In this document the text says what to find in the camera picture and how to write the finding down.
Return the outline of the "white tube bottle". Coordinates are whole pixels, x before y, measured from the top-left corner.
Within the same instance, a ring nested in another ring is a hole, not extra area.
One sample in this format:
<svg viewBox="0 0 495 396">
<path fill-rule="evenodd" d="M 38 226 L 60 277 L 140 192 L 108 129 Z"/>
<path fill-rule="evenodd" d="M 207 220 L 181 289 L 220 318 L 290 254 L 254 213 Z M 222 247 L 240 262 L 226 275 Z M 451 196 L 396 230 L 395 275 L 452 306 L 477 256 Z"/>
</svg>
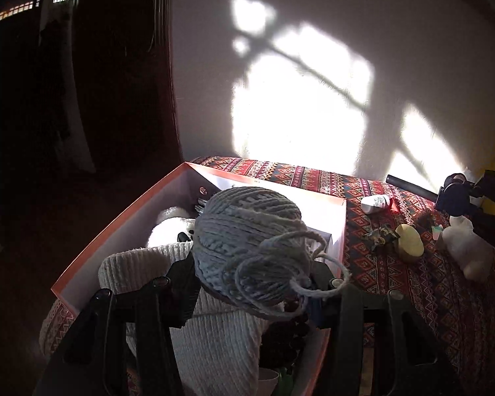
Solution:
<svg viewBox="0 0 495 396">
<path fill-rule="evenodd" d="M 385 194 L 371 195 L 361 198 L 360 207 L 364 214 L 372 215 L 392 206 L 392 198 Z"/>
</svg>

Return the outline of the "grey yarn ball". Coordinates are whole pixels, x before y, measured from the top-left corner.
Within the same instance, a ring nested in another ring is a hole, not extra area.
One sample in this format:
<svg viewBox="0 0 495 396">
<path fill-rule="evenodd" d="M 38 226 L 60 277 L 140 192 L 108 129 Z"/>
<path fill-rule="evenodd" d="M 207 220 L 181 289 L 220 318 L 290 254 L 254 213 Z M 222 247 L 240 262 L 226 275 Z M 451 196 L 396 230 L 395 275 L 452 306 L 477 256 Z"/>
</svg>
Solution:
<svg viewBox="0 0 495 396">
<path fill-rule="evenodd" d="M 286 321 L 311 299 L 330 299 L 350 272 L 325 253 L 298 206 L 277 191 L 240 186 L 217 192 L 196 218 L 191 253 L 206 290 L 252 315 Z"/>
</svg>

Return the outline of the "patterned red bed cloth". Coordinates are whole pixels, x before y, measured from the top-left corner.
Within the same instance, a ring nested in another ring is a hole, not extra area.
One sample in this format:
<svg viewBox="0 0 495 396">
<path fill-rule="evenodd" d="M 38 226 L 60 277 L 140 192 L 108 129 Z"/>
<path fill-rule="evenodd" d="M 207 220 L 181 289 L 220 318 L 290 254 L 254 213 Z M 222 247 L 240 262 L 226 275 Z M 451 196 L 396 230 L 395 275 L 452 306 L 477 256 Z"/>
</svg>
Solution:
<svg viewBox="0 0 495 396">
<path fill-rule="evenodd" d="M 434 214 L 436 224 L 446 221 L 429 200 L 386 182 L 298 165 L 218 156 L 196 162 L 225 173 L 344 198 L 343 259 L 354 282 L 370 293 L 398 289 L 409 295 L 420 315 L 445 342 L 446 353 L 468 394 L 495 395 L 495 280 L 468 281 L 451 256 L 436 247 L 431 232 L 417 228 L 415 217 L 426 210 Z M 396 198 L 401 213 L 389 209 L 364 214 L 361 198 L 377 194 Z M 413 224 L 422 237 L 424 256 L 415 263 L 403 261 L 391 247 L 371 250 L 364 240 L 371 228 L 400 223 Z"/>
</svg>

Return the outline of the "white knit sock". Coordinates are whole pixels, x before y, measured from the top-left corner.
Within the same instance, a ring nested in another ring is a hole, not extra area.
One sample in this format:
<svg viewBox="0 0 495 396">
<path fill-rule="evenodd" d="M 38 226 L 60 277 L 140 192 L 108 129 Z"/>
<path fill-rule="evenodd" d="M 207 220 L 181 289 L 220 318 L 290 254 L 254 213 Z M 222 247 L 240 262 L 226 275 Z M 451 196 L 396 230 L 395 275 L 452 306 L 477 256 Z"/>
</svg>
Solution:
<svg viewBox="0 0 495 396">
<path fill-rule="evenodd" d="M 192 243 L 177 242 L 112 254 L 98 270 L 99 283 L 120 294 L 138 290 L 186 258 Z M 171 337 L 187 395 L 255 395 L 259 354 L 269 322 L 200 290 L 193 317 Z"/>
</svg>

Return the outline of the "white plush toy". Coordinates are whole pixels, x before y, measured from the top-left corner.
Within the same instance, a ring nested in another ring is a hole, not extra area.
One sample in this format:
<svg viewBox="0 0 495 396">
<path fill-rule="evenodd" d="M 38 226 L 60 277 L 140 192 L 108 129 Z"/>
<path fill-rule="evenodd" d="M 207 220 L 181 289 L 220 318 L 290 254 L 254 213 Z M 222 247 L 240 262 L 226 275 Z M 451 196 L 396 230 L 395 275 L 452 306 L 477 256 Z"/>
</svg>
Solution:
<svg viewBox="0 0 495 396">
<path fill-rule="evenodd" d="M 195 219 L 184 208 L 162 210 L 147 241 L 147 248 L 159 248 L 179 242 L 193 241 Z"/>
</svg>

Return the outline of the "brown fuzzy ball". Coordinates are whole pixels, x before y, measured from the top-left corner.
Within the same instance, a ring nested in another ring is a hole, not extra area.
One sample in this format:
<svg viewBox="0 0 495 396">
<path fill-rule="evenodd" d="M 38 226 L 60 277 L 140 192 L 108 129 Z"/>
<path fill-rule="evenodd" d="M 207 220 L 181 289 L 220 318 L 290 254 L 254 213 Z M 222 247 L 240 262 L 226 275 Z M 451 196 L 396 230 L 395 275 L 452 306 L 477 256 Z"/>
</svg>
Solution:
<svg viewBox="0 0 495 396">
<path fill-rule="evenodd" d="M 436 218 L 433 213 L 426 210 L 415 217 L 415 225 L 421 232 L 432 232 L 436 226 Z"/>
</svg>

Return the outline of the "pastel eraser toy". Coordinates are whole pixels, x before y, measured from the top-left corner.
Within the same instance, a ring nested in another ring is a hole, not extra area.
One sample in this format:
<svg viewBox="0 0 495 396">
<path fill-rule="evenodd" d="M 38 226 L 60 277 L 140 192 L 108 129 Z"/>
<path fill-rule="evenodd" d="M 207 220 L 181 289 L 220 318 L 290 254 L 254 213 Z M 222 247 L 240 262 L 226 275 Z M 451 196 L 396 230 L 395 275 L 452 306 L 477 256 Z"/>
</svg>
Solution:
<svg viewBox="0 0 495 396">
<path fill-rule="evenodd" d="M 439 225 L 433 225 L 431 227 L 431 233 L 432 233 L 432 238 L 434 241 L 438 241 L 442 232 L 443 232 L 444 228 L 441 224 Z"/>
</svg>

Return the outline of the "red paper cone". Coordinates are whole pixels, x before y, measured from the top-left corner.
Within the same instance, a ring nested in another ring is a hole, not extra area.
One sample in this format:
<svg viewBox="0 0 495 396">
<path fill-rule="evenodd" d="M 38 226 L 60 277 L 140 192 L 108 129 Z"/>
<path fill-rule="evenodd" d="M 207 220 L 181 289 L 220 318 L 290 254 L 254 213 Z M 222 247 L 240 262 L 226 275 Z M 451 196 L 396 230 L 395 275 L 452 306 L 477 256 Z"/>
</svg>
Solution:
<svg viewBox="0 0 495 396">
<path fill-rule="evenodd" d="M 392 213 L 399 214 L 401 213 L 400 211 L 400 206 L 399 202 L 396 198 L 391 198 L 391 207 L 390 207 Z"/>
</svg>

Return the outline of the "yellow tape roll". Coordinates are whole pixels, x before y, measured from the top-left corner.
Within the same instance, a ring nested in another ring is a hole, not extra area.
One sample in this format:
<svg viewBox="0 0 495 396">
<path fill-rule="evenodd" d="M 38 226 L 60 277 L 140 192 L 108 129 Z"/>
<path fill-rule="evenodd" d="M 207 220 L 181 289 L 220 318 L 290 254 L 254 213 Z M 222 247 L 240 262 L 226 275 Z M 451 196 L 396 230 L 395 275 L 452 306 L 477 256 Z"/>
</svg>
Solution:
<svg viewBox="0 0 495 396">
<path fill-rule="evenodd" d="M 396 250 L 401 259 L 416 262 L 424 255 L 424 245 L 418 231 L 411 225 L 403 223 L 396 227 L 398 239 Z"/>
</svg>

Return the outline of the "blue figurine keychain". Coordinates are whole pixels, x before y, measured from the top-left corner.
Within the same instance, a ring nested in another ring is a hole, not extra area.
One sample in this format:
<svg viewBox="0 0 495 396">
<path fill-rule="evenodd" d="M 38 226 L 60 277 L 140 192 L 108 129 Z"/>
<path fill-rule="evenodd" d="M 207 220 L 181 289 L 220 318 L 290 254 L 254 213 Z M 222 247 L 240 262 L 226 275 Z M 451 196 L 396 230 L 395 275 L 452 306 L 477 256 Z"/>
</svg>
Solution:
<svg viewBox="0 0 495 396">
<path fill-rule="evenodd" d="M 464 174 L 451 174 L 439 189 L 435 209 L 449 216 L 472 215 L 477 207 L 470 198 L 479 198 L 480 189 Z"/>
</svg>

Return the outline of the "large white plush rabbit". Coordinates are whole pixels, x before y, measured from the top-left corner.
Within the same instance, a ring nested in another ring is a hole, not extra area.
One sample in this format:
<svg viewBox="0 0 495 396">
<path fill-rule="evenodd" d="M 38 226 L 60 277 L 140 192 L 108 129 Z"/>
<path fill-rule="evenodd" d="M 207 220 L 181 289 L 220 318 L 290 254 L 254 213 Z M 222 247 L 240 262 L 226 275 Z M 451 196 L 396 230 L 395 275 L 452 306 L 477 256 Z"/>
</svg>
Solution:
<svg viewBox="0 0 495 396">
<path fill-rule="evenodd" d="M 470 281 L 486 281 L 494 262 L 495 249 L 474 232 L 465 216 L 451 216 L 440 241 Z"/>
</svg>

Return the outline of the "orange cardboard box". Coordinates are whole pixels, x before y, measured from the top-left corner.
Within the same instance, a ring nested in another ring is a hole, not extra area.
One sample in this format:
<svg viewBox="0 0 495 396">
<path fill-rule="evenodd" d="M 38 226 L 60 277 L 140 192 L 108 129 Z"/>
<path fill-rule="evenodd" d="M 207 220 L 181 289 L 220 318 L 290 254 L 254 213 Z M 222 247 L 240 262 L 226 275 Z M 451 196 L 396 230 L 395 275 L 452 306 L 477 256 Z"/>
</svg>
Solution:
<svg viewBox="0 0 495 396">
<path fill-rule="evenodd" d="M 137 290 L 187 256 L 195 207 L 222 189 L 256 186 L 294 202 L 309 229 L 326 242 L 325 252 L 342 259 L 346 201 L 323 193 L 183 164 L 137 199 L 74 259 L 51 288 L 76 315 L 100 288 Z M 188 395 L 254 395 L 259 348 L 269 323 L 227 305 L 205 291 L 193 317 L 171 330 L 183 389 Z"/>
</svg>

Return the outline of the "black rod tool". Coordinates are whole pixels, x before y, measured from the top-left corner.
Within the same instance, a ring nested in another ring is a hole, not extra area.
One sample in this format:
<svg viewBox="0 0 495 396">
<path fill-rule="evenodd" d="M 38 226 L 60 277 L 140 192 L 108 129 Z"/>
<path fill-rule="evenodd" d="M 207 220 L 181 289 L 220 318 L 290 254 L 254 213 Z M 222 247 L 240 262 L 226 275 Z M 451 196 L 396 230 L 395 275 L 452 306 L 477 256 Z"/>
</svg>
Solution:
<svg viewBox="0 0 495 396">
<path fill-rule="evenodd" d="M 411 183 L 409 181 L 405 181 L 405 180 L 402 180 L 398 177 L 392 176 L 391 174 L 388 174 L 386 176 L 385 181 L 387 183 L 391 184 L 392 186 L 395 186 L 399 189 L 407 190 L 408 192 L 411 192 L 415 195 L 418 195 L 421 198 L 425 198 L 427 200 L 430 200 L 433 203 L 435 203 L 436 199 L 438 198 L 438 195 L 435 192 L 432 192 L 428 189 L 417 186 L 416 184 Z"/>
</svg>

